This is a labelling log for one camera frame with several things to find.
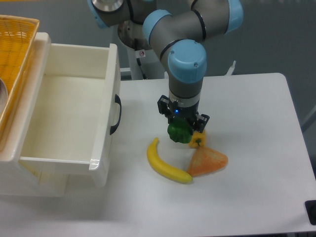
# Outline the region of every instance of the yellow banana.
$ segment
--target yellow banana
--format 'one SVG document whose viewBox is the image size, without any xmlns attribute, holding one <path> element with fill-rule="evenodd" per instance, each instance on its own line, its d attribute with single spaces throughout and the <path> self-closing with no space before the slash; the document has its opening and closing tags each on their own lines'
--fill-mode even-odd
<svg viewBox="0 0 316 237">
<path fill-rule="evenodd" d="M 147 148 L 147 158 L 152 168 L 162 176 L 180 183 L 192 181 L 192 176 L 187 172 L 171 166 L 164 162 L 157 153 L 157 144 L 159 139 L 156 137 Z"/>
</svg>

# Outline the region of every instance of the black drawer handle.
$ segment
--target black drawer handle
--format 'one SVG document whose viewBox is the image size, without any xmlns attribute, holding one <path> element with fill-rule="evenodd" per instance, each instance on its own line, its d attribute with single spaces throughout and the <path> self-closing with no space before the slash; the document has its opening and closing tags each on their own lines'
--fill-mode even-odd
<svg viewBox="0 0 316 237">
<path fill-rule="evenodd" d="M 122 103 L 120 102 L 120 98 L 118 95 L 115 95 L 115 103 L 118 103 L 119 105 L 119 117 L 118 117 L 118 122 L 111 126 L 110 129 L 110 135 L 112 135 L 113 133 L 115 133 L 115 131 L 117 130 L 117 128 L 119 127 L 119 123 L 120 123 L 120 117 L 122 115 Z"/>
</svg>

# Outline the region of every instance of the yellow basket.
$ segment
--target yellow basket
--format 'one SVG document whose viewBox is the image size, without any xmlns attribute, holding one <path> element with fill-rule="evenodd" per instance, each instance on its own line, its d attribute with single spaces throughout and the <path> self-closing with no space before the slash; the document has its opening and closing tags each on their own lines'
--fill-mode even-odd
<svg viewBox="0 0 316 237">
<path fill-rule="evenodd" d="M 0 15 L 0 78 L 8 90 L 8 101 L 0 117 L 0 137 L 22 87 L 22 76 L 40 21 Z"/>
</svg>

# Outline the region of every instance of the blue joint cap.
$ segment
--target blue joint cap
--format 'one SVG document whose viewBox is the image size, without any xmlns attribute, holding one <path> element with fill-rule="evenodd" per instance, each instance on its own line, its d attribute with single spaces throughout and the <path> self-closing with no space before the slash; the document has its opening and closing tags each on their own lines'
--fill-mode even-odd
<svg viewBox="0 0 316 237">
<path fill-rule="evenodd" d="M 178 41 L 170 49 L 168 67 L 177 80 L 183 83 L 198 82 L 206 72 L 206 51 L 194 40 Z"/>
<path fill-rule="evenodd" d="M 91 0 L 87 0 L 87 1 L 88 1 L 89 8 L 94 16 L 94 19 L 96 20 L 96 22 L 99 26 L 99 28 L 101 28 L 101 29 L 108 28 L 108 26 L 99 17 L 97 11 L 94 9 L 94 7 L 92 5 L 92 1 Z"/>
<path fill-rule="evenodd" d="M 155 25 L 157 24 L 157 22 L 163 18 L 164 16 L 167 15 L 171 15 L 168 11 L 166 10 L 156 10 L 153 11 L 152 13 L 150 13 L 143 24 L 143 32 L 146 36 L 147 41 L 150 43 L 149 39 L 150 39 L 150 34 L 153 30 L 153 28 L 155 27 Z"/>
<path fill-rule="evenodd" d="M 243 9 L 239 0 L 228 0 L 229 23 L 226 33 L 239 28 L 243 22 Z"/>
</svg>

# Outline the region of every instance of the green pepper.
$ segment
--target green pepper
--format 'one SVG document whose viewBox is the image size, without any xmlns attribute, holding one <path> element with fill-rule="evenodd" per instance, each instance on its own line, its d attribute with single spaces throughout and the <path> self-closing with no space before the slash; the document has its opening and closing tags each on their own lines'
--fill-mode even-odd
<svg viewBox="0 0 316 237">
<path fill-rule="evenodd" d="M 172 141 L 189 143 L 192 138 L 192 128 L 184 119 L 175 117 L 168 126 L 168 134 Z"/>
</svg>

